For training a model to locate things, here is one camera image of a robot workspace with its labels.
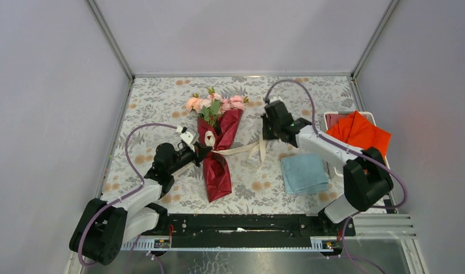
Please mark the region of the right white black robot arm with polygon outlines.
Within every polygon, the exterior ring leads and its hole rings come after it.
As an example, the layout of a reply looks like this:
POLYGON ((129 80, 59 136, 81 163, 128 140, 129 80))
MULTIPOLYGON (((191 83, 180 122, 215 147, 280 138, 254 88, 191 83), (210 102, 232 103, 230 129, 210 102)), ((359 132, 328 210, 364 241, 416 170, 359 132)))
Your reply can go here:
POLYGON ((342 168, 344 193, 320 210, 312 225, 323 235, 334 234, 347 218, 365 212, 394 187, 379 150, 353 147, 318 131, 314 124, 294 119, 280 100, 264 107, 263 133, 266 140, 279 139, 312 152, 325 162, 342 168))

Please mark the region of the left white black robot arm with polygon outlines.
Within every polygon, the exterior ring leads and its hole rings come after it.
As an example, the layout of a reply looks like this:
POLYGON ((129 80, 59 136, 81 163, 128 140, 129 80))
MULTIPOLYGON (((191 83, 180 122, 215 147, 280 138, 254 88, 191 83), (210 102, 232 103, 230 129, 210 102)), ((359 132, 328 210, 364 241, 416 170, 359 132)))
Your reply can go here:
POLYGON ((148 230, 162 234, 168 221, 162 211, 149 205, 169 192, 176 172, 190 164, 199 166, 212 150, 198 142, 188 146, 181 141, 178 147, 160 144, 137 188, 111 202, 98 198, 88 202, 70 239, 70 250, 90 259, 88 266, 109 265, 133 237, 148 230))

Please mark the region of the dark red wrapping paper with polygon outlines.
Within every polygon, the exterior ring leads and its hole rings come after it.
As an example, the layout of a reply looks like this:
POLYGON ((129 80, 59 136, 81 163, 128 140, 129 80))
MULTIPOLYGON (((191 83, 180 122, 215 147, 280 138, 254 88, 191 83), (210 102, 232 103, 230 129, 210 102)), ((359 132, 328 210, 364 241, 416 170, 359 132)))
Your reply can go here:
POLYGON ((214 144, 211 145, 213 151, 208 153, 203 160, 203 175, 210 203, 232 192, 229 166, 225 157, 218 151, 228 150, 231 147, 242 115, 243 110, 228 110, 218 118, 214 127, 210 126, 204 119, 198 118, 199 142, 205 143, 207 131, 211 131, 215 138, 214 144))

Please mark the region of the cream ribbon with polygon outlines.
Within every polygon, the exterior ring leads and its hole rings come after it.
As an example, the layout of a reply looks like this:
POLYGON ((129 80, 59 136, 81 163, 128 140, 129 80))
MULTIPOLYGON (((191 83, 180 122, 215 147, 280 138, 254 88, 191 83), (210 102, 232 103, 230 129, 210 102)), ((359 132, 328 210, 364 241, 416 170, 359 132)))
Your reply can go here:
MULTIPOLYGON (((205 145, 214 148, 215 141, 216 138, 213 132, 206 131, 204 137, 205 145)), ((266 158, 266 141, 263 139, 263 134, 260 133, 259 140, 257 142, 227 150, 212 150, 212 152, 220 155, 233 155, 248 152, 249 157, 252 157, 254 154, 258 153, 260 157, 260 162, 263 164, 266 158)))

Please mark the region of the pink fake flower bunch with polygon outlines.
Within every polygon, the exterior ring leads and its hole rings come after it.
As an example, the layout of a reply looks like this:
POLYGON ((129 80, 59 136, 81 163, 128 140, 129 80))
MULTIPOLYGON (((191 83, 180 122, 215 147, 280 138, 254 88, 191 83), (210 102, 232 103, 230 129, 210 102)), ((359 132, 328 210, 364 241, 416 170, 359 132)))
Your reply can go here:
POLYGON ((194 93, 186 102, 185 109, 189 112, 195 111, 199 118, 211 127, 214 127, 219 118, 227 111, 244 110, 246 103, 249 102, 248 96, 233 95, 230 98, 225 98, 216 92, 214 87, 208 87, 207 92, 206 98, 200 98, 199 94, 194 93))

